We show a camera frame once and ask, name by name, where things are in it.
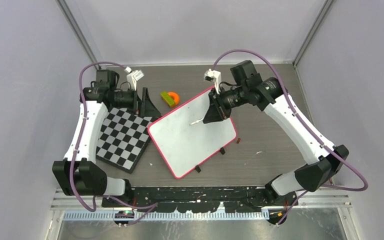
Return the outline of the pink framed whiteboard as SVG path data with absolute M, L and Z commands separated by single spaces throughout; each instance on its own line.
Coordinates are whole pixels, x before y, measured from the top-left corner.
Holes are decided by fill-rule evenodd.
M 210 91 L 204 90 L 148 127 L 149 136 L 175 179 L 183 178 L 237 138 L 231 118 L 190 125 L 205 116 Z

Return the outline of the white marker pen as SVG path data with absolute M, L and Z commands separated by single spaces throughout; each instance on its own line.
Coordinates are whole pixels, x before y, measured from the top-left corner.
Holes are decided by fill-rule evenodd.
M 204 120 L 204 118 L 195 120 L 195 121 L 191 122 L 189 125 L 192 126 L 192 125 L 198 124 L 198 123 L 202 122 L 203 120 Z

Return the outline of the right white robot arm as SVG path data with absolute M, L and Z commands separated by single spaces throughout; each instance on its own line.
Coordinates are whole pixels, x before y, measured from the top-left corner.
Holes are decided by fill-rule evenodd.
M 212 82 L 209 107 L 202 119 L 204 124 L 222 122 L 231 116 L 233 108 L 250 104 L 272 118 L 293 141 L 305 165 L 280 174 L 265 185 L 264 196 L 271 205 L 279 205 L 287 194 L 304 189 L 315 192 L 342 167 L 335 155 L 346 159 L 349 150 L 324 139 L 301 111 L 288 92 L 283 91 L 275 77 L 262 80 L 254 64 L 245 60 L 230 69 L 235 84 L 229 90 L 220 85 L 221 72 L 209 69 L 204 80 Z

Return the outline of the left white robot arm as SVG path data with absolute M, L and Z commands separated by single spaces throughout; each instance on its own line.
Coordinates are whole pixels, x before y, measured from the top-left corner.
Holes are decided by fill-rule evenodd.
M 98 70 L 95 81 L 81 92 L 73 140 L 63 159 L 52 165 L 67 196 L 114 196 L 121 207 L 133 202 L 130 182 L 109 177 L 96 163 L 105 160 L 131 173 L 150 143 L 149 125 L 161 116 L 147 88 L 138 95 L 143 72 L 125 71 L 127 90 L 118 89 L 117 72 Z

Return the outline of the orange green toy block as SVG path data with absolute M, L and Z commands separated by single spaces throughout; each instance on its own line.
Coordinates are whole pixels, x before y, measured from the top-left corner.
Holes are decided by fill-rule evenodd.
M 180 103 L 180 96 L 175 92 L 163 91 L 160 96 L 170 108 L 174 108 Z

